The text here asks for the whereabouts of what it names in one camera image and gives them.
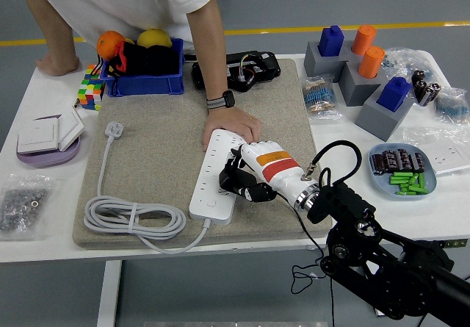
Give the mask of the person's right hand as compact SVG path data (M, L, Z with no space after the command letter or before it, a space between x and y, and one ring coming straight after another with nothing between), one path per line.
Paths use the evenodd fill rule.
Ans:
M49 76L64 76L73 73L79 68L80 60L74 57L71 60L55 62L46 54L42 59L35 61L36 67Z

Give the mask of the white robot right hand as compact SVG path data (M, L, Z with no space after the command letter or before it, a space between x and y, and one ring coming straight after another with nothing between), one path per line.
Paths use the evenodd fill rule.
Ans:
M318 196L319 185L304 178L305 171L276 142L245 143L231 150L219 175L220 188L250 202L273 200L277 195L300 209Z

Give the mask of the person's left hand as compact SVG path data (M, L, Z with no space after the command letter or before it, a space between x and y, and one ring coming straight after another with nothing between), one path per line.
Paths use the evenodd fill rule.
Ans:
M203 150L206 151L212 132L225 129L243 137L245 141L258 142L261 136L261 121L238 107L209 110L203 130Z

